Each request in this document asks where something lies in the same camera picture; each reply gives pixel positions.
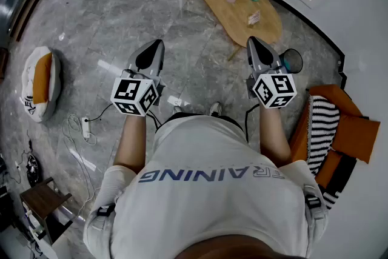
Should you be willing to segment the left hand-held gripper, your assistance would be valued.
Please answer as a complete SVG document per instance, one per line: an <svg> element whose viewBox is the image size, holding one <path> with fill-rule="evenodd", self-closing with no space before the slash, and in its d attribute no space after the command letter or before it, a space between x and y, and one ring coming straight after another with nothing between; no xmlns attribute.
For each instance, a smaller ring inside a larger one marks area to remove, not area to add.
<svg viewBox="0 0 388 259"><path fill-rule="evenodd" d="M165 88L159 76L163 61L164 42L156 39L130 55L128 69L115 67L116 78L110 100L120 113L146 116L152 105L159 105Z"/></svg>

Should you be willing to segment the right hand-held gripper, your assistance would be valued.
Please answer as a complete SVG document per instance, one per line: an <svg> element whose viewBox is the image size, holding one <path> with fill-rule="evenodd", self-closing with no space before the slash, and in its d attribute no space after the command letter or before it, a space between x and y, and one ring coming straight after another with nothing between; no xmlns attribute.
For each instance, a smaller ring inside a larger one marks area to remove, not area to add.
<svg viewBox="0 0 388 259"><path fill-rule="evenodd" d="M246 80L249 98L258 98L266 109L287 106L297 95L291 73L281 67L279 54L263 40L250 36L247 40L248 62L252 70L256 69L257 55L263 65L280 67L260 73L256 78L253 74Z"/></svg>

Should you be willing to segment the person's right forearm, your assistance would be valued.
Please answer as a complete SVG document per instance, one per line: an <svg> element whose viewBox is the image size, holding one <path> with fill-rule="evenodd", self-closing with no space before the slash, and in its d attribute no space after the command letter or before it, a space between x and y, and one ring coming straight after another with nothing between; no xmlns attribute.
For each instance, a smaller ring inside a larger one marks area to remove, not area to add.
<svg viewBox="0 0 388 259"><path fill-rule="evenodd" d="M276 167L292 162L291 149L278 109L259 107L259 143L260 152Z"/></svg>

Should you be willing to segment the person's left forearm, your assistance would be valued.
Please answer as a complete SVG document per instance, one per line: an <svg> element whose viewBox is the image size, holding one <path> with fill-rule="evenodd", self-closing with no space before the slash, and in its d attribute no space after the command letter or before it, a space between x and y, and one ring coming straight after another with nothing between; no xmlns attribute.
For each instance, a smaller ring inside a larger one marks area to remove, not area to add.
<svg viewBox="0 0 388 259"><path fill-rule="evenodd" d="M146 118L127 115L113 164L140 173L146 160Z"/></svg>

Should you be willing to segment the small pink striped card packet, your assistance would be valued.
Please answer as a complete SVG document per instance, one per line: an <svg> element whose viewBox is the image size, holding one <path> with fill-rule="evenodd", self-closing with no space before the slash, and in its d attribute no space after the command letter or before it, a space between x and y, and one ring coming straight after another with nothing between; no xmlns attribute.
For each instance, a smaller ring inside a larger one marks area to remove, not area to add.
<svg viewBox="0 0 388 259"><path fill-rule="evenodd" d="M260 19L261 19L261 12L257 10L247 17L247 26L253 27L256 23L260 21Z"/></svg>

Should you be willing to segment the person's black shorts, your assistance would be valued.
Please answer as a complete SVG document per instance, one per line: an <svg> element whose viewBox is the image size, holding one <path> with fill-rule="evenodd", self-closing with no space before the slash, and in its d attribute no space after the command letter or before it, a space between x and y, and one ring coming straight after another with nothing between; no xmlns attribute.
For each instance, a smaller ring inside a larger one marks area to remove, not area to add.
<svg viewBox="0 0 388 259"><path fill-rule="evenodd" d="M160 135L167 135L173 131L183 130L189 133L203 133L223 135L243 132L242 127L228 116L202 115L195 113L174 113L159 129Z"/></svg>

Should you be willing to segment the orange sofa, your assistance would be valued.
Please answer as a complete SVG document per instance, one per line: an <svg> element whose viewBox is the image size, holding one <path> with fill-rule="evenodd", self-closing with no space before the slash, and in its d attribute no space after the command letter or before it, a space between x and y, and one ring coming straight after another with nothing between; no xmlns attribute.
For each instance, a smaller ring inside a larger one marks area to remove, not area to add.
<svg viewBox="0 0 388 259"><path fill-rule="evenodd" d="M337 106L340 111L340 116L344 114L369 119L362 115L348 94L337 85L332 84L312 87L308 91L307 103L301 118L299 119L295 133L289 141L292 159L294 161L304 160L306 162L307 160L307 117L310 95L319 95L328 99ZM336 203L358 161L361 160L337 152L333 148L327 154L315 180L318 183L325 205L328 209L331 209Z"/></svg>

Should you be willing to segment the black white striped blanket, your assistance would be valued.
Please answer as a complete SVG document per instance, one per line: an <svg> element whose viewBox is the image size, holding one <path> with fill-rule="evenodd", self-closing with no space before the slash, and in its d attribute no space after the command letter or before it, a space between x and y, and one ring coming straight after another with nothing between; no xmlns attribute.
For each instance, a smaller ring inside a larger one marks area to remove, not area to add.
<svg viewBox="0 0 388 259"><path fill-rule="evenodd" d="M307 165L314 177L318 175L340 121L340 110L328 99L310 95L307 117Z"/></svg>

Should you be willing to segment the white power strip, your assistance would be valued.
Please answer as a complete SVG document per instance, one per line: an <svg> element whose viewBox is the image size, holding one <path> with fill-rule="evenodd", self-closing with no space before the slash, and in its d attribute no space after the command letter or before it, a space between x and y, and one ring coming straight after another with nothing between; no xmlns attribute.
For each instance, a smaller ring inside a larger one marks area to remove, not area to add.
<svg viewBox="0 0 388 259"><path fill-rule="evenodd" d="M89 119L84 117L81 118L82 136L88 140L90 138L90 124Z"/></svg>

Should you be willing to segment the orange beanbag pad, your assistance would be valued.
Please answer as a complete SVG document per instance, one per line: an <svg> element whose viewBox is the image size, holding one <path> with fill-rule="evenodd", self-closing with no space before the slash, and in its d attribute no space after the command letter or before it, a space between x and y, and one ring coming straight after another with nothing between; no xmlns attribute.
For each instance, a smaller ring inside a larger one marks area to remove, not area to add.
<svg viewBox="0 0 388 259"><path fill-rule="evenodd" d="M33 103L41 104L49 100L50 73L52 53L41 57L35 66L33 78Z"/></svg>

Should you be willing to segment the white floor beanbag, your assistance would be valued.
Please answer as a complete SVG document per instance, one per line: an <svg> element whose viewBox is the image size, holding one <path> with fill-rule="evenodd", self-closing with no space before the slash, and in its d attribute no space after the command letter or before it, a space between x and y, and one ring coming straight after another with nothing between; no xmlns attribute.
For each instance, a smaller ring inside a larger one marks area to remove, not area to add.
<svg viewBox="0 0 388 259"><path fill-rule="evenodd" d="M33 103L33 78L35 66L38 60L44 55L52 53L52 66L50 73L49 97L46 103ZM37 47L27 58L22 73L22 95L21 101L26 114L35 122L47 121L55 111L56 101L61 92L61 62L56 53L47 46Z"/></svg>

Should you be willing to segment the orange square cushion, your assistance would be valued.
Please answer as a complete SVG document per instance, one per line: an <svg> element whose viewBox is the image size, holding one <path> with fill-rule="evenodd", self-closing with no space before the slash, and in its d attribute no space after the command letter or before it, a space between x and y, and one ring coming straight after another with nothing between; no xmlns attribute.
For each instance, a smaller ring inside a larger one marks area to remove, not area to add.
<svg viewBox="0 0 388 259"><path fill-rule="evenodd" d="M380 124L379 121L342 114L332 148L368 164Z"/></svg>

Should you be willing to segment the person's white t-shirt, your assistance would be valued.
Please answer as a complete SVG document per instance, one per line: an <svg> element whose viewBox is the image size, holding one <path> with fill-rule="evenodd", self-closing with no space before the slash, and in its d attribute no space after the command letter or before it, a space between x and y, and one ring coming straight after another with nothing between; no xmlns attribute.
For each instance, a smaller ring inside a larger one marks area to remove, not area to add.
<svg viewBox="0 0 388 259"><path fill-rule="evenodd" d="M328 220L326 206L325 219L311 218L306 184L319 189L306 162L276 167L242 132L157 131L140 173L119 165L106 170L84 243L97 259L174 259L196 243L242 235L306 257ZM111 203L114 217L96 215Z"/></svg>

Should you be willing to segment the dark wooden stool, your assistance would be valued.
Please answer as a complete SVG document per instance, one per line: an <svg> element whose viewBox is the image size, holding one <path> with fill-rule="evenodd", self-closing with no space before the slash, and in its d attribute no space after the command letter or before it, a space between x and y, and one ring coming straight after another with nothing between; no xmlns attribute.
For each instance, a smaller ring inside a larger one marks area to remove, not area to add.
<svg viewBox="0 0 388 259"><path fill-rule="evenodd" d="M55 191L50 183L54 183L52 177L24 191L20 194L20 199L32 212L39 225L42 226L41 232L37 236L38 240L46 240L52 246L72 225L73 220L70 218L62 224L55 215L55 211L62 207L72 197L72 194L63 194L59 190Z"/></svg>

